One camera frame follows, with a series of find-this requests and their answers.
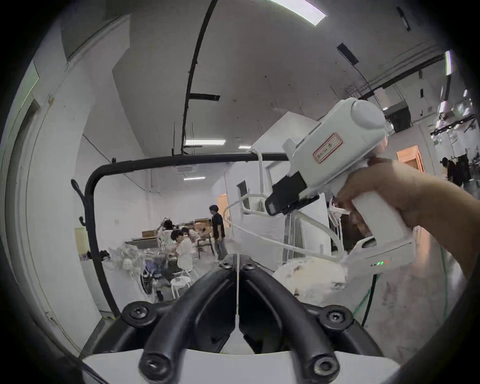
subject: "gripper handle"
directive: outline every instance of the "gripper handle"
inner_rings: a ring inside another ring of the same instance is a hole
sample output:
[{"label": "gripper handle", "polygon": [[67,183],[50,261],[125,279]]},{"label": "gripper handle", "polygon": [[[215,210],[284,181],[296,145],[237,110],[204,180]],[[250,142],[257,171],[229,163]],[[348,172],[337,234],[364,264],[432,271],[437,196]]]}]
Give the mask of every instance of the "gripper handle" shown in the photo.
[{"label": "gripper handle", "polygon": [[[366,161],[358,163],[337,176],[328,184],[332,193],[336,196],[345,184],[349,173],[364,166],[366,166]],[[384,246],[412,235],[412,230],[405,225],[400,213],[382,199],[377,192],[363,193],[353,199],[352,203],[375,237],[377,245]]]}]

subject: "white chair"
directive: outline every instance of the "white chair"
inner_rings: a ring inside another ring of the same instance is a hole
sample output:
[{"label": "white chair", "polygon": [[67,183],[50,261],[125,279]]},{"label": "white chair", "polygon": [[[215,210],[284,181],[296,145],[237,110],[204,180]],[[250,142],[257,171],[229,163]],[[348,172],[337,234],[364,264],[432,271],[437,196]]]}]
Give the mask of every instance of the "white chair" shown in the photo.
[{"label": "white chair", "polygon": [[181,288],[189,288],[193,284],[192,279],[188,276],[177,276],[174,277],[170,281],[170,285],[172,287],[172,295],[174,299],[177,299],[180,297],[179,289]]}]

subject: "black pipe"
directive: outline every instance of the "black pipe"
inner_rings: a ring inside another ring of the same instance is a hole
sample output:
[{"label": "black pipe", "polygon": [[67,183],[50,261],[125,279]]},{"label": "black pipe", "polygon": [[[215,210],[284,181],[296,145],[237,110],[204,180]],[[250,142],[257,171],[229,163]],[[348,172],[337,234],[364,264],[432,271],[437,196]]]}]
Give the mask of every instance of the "black pipe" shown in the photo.
[{"label": "black pipe", "polygon": [[188,100],[190,100],[190,90],[192,89],[193,73],[195,72],[195,67],[197,65],[198,54],[200,53],[200,47],[202,46],[202,41],[204,39],[205,31],[207,30],[208,22],[210,17],[212,17],[213,10],[215,9],[216,2],[218,0],[212,0],[208,6],[207,13],[204,17],[204,22],[200,28],[200,33],[198,34],[197,44],[195,45],[195,51],[193,52],[192,63],[190,65],[190,71],[188,72],[188,81],[187,81],[187,93],[185,94],[185,106],[183,107],[183,123],[181,126],[181,143],[180,143],[180,153],[183,154],[183,143],[185,142],[185,124],[187,123],[187,111],[188,111]]},{"label": "black pipe", "polygon": [[[288,161],[287,155],[284,153],[264,153],[262,154],[265,161]],[[118,175],[120,173],[128,173],[142,169],[173,167],[186,164],[205,164],[205,163],[227,163],[238,161],[257,161],[258,157],[253,153],[232,153],[232,154],[214,154],[214,155],[189,155],[189,156],[166,156],[154,157],[150,159],[121,161],[119,163],[105,164],[98,167],[92,172],[85,185],[85,195],[82,199],[85,208],[86,230],[88,234],[88,243],[90,244],[90,252],[95,267],[96,276],[107,303],[115,315],[120,316],[120,310],[108,285],[105,271],[103,270],[102,258],[98,249],[98,241],[96,238],[95,228],[95,207],[94,193],[95,187],[100,179],[104,176]]]},{"label": "black pipe", "polygon": [[406,71],[402,72],[401,74],[398,74],[397,76],[392,77],[390,80],[386,81],[385,83],[380,84],[378,87],[375,87],[374,89],[370,90],[366,94],[360,96],[359,100],[367,100],[369,97],[372,97],[372,96],[375,95],[374,91],[376,91],[377,89],[379,89],[379,88],[385,89],[385,88],[399,82],[400,80],[403,80],[406,77],[414,74],[415,72],[418,72],[419,70],[421,70],[423,68],[427,68],[427,67],[431,66],[432,64],[435,64],[436,62],[439,62],[439,61],[443,60],[444,58],[445,58],[445,56],[443,54],[438,55],[438,56],[434,56],[431,59],[428,59],[428,60],[416,65],[415,67],[407,69]]}]

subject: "window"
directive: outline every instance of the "window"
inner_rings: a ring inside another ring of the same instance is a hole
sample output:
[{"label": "window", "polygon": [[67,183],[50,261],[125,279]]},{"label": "window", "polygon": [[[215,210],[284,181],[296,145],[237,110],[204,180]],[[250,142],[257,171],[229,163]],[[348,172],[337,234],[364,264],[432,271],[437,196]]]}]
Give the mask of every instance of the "window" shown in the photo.
[{"label": "window", "polygon": [[[245,182],[245,180],[242,181],[240,184],[237,184],[237,188],[239,189],[240,197],[245,196],[248,193],[247,192],[247,183]],[[245,207],[245,209],[250,209],[249,199],[243,200],[243,206]]]}]

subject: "person in black shirt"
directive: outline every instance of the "person in black shirt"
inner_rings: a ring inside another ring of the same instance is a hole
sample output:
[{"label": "person in black shirt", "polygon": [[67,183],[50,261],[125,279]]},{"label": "person in black shirt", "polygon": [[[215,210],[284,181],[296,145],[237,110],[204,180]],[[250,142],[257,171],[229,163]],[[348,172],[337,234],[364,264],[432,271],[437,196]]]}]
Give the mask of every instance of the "person in black shirt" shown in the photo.
[{"label": "person in black shirt", "polygon": [[218,254],[218,260],[221,261],[228,253],[224,242],[225,228],[223,226],[223,218],[221,214],[218,213],[217,205],[211,205],[209,209],[210,213],[212,214],[212,227],[213,237],[215,239],[215,249]]},{"label": "person in black shirt", "polygon": [[453,184],[462,187],[464,176],[462,170],[452,160],[448,160],[446,157],[442,159],[442,165],[447,168],[447,178]]}]

